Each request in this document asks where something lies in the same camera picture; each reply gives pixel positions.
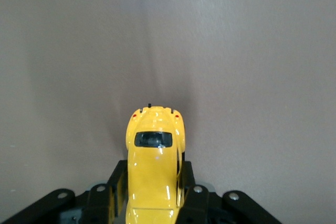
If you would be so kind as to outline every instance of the car windshield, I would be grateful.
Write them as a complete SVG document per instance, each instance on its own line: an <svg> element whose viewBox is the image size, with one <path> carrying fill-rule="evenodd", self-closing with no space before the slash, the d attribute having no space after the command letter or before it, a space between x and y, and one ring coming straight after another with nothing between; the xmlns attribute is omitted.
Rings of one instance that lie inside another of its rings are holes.
<svg viewBox="0 0 336 224"><path fill-rule="evenodd" d="M172 134L167 132L139 132L135 136L135 145L138 147L166 148L172 144Z"/></svg>

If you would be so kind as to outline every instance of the gray surface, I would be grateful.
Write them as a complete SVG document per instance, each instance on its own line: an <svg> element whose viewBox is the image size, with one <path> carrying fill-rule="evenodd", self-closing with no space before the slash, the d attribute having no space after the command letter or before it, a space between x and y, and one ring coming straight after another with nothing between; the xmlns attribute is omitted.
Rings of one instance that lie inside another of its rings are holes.
<svg viewBox="0 0 336 224"><path fill-rule="evenodd" d="M336 0L0 0L0 221L83 192L148 102L283 223L336 219Z"/></svg>

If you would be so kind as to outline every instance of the car rear window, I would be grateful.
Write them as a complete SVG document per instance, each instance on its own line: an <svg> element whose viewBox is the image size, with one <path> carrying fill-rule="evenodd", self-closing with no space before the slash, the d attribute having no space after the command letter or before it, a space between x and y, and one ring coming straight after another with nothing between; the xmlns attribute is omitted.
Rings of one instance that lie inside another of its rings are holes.
<svg viewBox="0 0 336 224"><path fill-rule="evenodd" d="M166 148L172 144L172 134L168 132L139 132L135 136L135 145L138 147Z"/></svg>

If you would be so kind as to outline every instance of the car body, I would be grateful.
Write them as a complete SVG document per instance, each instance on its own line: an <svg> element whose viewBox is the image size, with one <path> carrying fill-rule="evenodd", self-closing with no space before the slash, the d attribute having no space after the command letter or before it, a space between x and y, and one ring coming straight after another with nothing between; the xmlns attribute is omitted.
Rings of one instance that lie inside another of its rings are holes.
<svg viewBox="0 0 336 224"><path fill-rule="evenodd" d="M175 223L183 205L180 171L185 151L181 114L161 106L136 110L126 133L126 224Z"/></svg>

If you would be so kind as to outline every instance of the toy car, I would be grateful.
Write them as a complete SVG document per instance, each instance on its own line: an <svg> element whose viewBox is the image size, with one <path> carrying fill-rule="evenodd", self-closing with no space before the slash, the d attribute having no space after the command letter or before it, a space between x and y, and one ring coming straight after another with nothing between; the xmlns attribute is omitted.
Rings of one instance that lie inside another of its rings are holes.
<svg viewBox="0 0 336 224"><path fill-rule="evenodd" d="M126 224L175 223L183 206L180 172L185 130L177 110L136 110L126 132L128 194Z"/></svg>

